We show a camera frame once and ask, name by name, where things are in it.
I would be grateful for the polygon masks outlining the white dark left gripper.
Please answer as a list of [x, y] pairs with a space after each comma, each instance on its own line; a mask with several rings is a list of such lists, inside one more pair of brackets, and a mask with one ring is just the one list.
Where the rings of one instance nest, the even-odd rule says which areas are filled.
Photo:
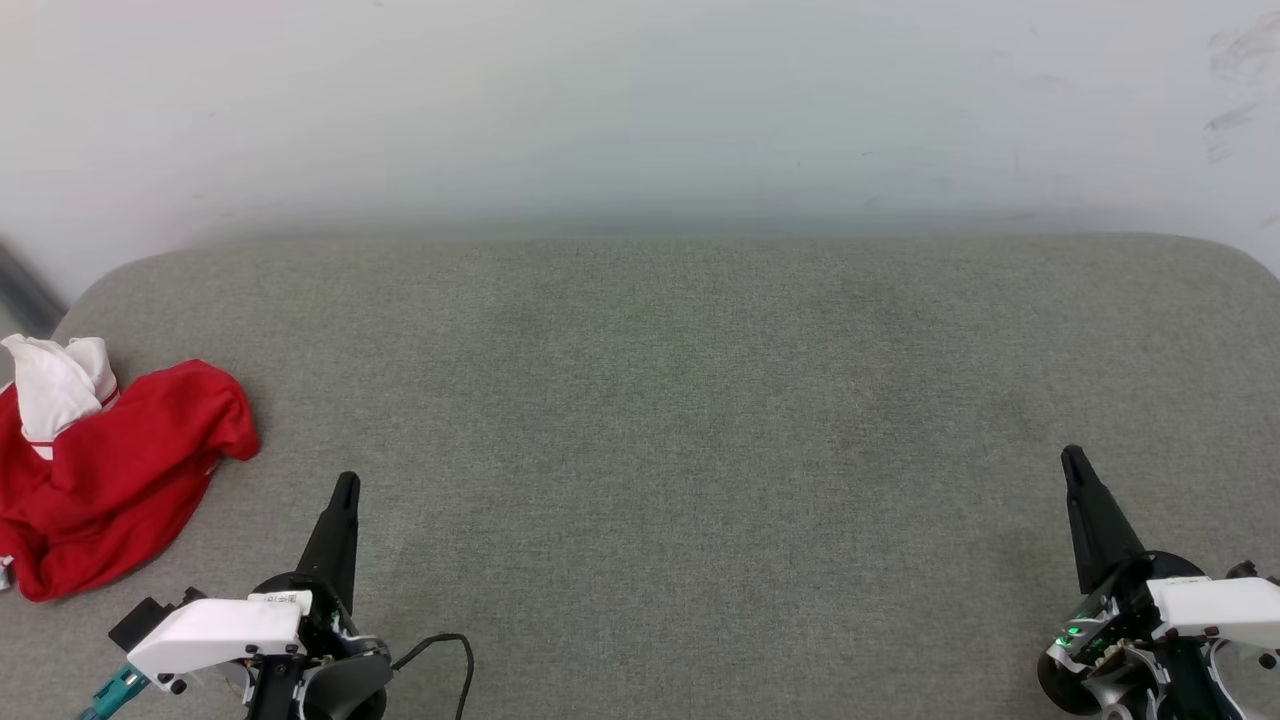
[[297, 571], [242, 600], [206, 597], [178, 609], [127, 662], [180, 694], [186, 678], [215, 669], [239, 687], [244, 720], [383, 720], [390, 652], [357, 629], [355, 571], [361, 480], [339, 474]]

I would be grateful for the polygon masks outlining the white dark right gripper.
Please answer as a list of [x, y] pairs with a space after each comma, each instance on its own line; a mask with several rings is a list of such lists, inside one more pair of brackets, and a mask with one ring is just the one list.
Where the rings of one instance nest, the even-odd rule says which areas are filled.
[[1079, 445], [1061, 452], [1084, 594], [1037, 664], [1044, 696], [1098, 720], [1270, 720], [1228, 683], [1229, 650], [1280, 669], [1280, 585], [1147, 553]]

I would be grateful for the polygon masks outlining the grey fabric sofa seat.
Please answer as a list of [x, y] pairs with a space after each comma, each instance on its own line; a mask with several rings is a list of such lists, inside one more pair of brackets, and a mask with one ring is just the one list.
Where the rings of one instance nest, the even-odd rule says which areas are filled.
[[1068, 720], [1071, 443], [1148, 547], [1280, 574], [1280, 281], [1204, 241], [201, 249], [58, 333], [229, 372], [262, 447], [134, 575], [0, 600], [0, 720], [291, 570], [347, 470], [355, 620], [466, 634], [466, 720]]

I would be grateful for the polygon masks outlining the red white sleeved shirt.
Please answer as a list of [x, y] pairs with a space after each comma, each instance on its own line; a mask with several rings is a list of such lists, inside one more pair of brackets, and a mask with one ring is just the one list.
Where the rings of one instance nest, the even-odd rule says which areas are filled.
[[10, 334], [0, 386], [0, 592], [46, 602], [163, 552], [218, 464], [260, 448], [250, 401], [192, 359], [122, 384], [99, 337]]

